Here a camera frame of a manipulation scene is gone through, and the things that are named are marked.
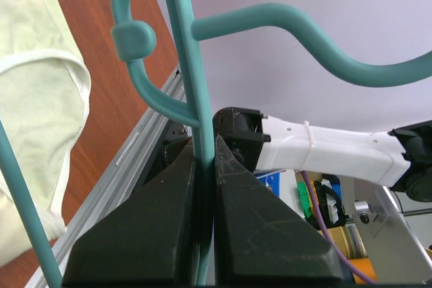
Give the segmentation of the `teal hanger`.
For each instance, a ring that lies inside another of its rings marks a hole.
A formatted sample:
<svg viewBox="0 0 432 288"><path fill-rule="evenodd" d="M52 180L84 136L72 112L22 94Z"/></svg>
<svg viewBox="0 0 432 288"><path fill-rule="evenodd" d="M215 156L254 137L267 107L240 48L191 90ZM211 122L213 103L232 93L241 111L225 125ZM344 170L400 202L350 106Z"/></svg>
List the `teal hanger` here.
<svg viewBox="0 0 432 288"><path fill-rule="evenodd" d="M263 3L196 19L191 0L166 0L173 38L180 59L186 102L176 100L149 80L144 59L156 45L154 30L132 18L131 0L111 0L114 26L111 37L118 58L127 65L130 79L142 99L156 112L192 128L194 176L194 282L205 280L209 250L215 251L215 135L200 41L256 28L274 26L293 35L333 76L357 86L402 86L431 76L431 55L424 54L392 65L369 65L343 53L307 15L284 4ZM40 267L50 287L62 285L54 253L36 213L28 186L5 132L1 133L3 189L18 207ZM343 201L353 216L377 280L393 284L431 285L431 259L398 212L388 187L347 177ZM336 250L341 267L349 266L334 246L325 227L316 230Z"/></svg>

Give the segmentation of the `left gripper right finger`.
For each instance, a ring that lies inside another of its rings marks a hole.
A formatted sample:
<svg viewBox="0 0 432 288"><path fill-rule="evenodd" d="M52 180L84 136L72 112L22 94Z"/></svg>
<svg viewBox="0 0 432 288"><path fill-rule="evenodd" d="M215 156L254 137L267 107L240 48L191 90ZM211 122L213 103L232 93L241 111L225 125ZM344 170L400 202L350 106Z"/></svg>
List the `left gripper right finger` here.
<svg viewBox="0 0 432 288"><path fill-rule="evenodd" d="M215 140L218 285L338 285L335 248Z"/></svg>

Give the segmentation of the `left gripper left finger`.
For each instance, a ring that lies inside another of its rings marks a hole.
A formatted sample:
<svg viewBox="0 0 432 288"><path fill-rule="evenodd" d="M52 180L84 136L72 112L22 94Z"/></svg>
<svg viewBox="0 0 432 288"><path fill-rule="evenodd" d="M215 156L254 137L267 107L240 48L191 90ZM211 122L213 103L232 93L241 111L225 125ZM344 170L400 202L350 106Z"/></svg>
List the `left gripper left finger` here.
<svg viewBox="0 0 432 288"><path fill-rule="evenodd" d="M191 141L172 164L73 245L64 287L178 287L194 282Z"/></svg>

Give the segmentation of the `pale green underwear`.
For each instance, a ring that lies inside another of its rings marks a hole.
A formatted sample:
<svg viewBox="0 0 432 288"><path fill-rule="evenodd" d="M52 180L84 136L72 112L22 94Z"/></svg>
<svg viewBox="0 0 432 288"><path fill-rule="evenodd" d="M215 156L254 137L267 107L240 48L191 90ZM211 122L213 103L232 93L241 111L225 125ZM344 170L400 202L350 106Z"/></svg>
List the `pale green underwear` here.
<svg viewBox="0 0 432 288"><path fill-rule="evenodd" d="M58 0L1 0L1 122L49 240L66 231L70 155L90 89Z"/></svg>

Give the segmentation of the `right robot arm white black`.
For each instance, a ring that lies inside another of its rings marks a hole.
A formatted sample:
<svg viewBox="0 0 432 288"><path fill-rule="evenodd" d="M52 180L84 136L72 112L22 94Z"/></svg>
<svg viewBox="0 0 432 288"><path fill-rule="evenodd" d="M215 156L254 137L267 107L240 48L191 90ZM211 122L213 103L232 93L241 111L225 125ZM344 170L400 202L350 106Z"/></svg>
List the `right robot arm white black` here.
<svg viewBox="0 0 432 288"><path fill-rule="evenodd" d="M250 172L296 169L352 177L431 201L430 121L352 132L228 107L214 115L213 129Z"/></svg>

